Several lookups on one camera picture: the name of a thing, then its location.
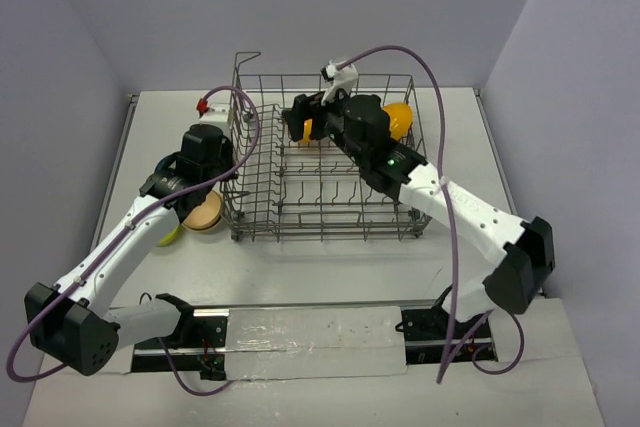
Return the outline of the small orange plastic bowl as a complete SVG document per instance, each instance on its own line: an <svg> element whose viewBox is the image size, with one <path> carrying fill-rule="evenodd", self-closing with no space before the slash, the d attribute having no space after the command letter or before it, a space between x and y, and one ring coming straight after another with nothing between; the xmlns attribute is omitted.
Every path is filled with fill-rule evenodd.
<svg viewBox="0 0 640 427"><path fill-rule="evenodd" d="M304 122L303 136L300 140L297 141L298 144L307 145L312 141L312 138L311 138L312 127L313 127L312 119L308 119Z"/></svg>

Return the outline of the large orange plastic bowl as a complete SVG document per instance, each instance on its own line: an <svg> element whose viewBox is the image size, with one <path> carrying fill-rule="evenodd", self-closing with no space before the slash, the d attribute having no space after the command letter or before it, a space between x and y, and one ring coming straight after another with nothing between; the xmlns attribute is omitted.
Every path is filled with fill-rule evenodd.
<svg viewBox="0 0 640 427"><path fill-rule="evenodd" d="M411 107L406 103L395 102L385 105L382 110L389 116L389 131L391 137L400 141L408 134L413 124Z"/></svg>

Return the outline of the blue floral ceramic bowl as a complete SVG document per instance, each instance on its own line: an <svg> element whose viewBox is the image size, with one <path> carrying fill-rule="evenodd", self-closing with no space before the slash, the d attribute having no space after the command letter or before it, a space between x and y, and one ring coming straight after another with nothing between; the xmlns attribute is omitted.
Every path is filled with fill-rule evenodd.
<svg viewBox="0 0 640 427"><path fill-rule="evenodd" d="M154 169L154 174L173 174L173 165L175 163L175 154L170 154L162 158Z"/></svg>

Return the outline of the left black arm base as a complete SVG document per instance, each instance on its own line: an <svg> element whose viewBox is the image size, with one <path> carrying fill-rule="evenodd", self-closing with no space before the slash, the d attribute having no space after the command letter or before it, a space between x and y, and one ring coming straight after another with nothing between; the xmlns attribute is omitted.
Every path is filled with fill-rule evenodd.
<svg viewBox="0 0 640 427"><path fill-rule="evenodd" d="M179 373L195 373L200 380L226 381L225 354L229 311L198 308L192 326L180 341L165 340ZM171 372L161 342L157 338L137 343L133 348L133 373Z"/></svg>

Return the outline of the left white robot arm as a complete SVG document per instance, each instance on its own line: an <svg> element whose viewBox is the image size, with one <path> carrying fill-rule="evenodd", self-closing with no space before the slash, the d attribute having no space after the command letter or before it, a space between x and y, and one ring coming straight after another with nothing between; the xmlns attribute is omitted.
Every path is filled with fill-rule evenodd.
<svg viewBox="0 0 640 427"><path fill-rule="evenodd" d="M114 230L54 285L37 283L26 293L32 346L91 376L122 347L152 338L169 346L188 343L195 333L194 309L178 297L158 294L127 308L112 302L153 248L205 201L214 182L233 173L233 146L223 130L192 125Z"/></svg>

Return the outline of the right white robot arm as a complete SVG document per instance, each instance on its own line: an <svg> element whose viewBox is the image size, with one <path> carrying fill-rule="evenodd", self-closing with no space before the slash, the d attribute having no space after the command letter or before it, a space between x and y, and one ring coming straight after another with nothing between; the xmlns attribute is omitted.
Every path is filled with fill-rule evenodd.
<svg viewBox="0 0 640 427"><path fill-rule="evenodd" d="M403 103L384 106L373 94L300 94L282 113L292 141L327 139L357 167L374 191L416 209L447 226L452 239L464 239L493 266L485 278L451 290L434 314L435 329L446 338L464 331L469 320L495 308L526 312L555 267L551 225L504 212L440 173L436 165L402 142L413 124Z"/></svg>

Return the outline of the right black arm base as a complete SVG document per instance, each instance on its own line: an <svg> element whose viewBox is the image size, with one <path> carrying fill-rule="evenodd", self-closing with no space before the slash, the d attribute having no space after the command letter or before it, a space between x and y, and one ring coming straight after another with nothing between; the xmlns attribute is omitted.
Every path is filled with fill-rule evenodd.
<svg viewBox="0 0 640 427"><path fill-rule="evenodd" d="M441 304L445 292L436 300L402 302L401 320L395 330L404 336L408 365L439 364L445 346L448 314ZM494 360L493 337L488 322L482 324L455 354L453 362L470 362L472 355L479 360Z"/></svg>

